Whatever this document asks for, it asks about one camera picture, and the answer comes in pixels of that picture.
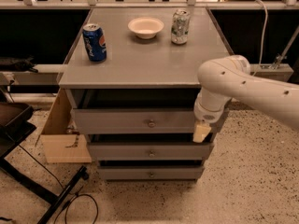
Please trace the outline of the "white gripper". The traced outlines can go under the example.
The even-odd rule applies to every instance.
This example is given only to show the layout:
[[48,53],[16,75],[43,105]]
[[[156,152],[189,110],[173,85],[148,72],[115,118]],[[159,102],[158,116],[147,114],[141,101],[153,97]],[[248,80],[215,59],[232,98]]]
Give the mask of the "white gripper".
[[217,122],[224,111],[227,101],[224,99],[197,98],[194,103],[193,112],[198,119],[194,124],[193,141],[201,143],[211,131],[208,125]]

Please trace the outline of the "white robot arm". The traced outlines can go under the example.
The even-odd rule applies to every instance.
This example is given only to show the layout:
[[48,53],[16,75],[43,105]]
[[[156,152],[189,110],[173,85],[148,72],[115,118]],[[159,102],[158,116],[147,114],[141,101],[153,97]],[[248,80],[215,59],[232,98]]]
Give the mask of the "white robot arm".
[[299,130],[299,86],[255,77],[248,60],[233,55],[202,63],[197,71],[201,90],[194,103],[193,141],[201,143],[231,99]]

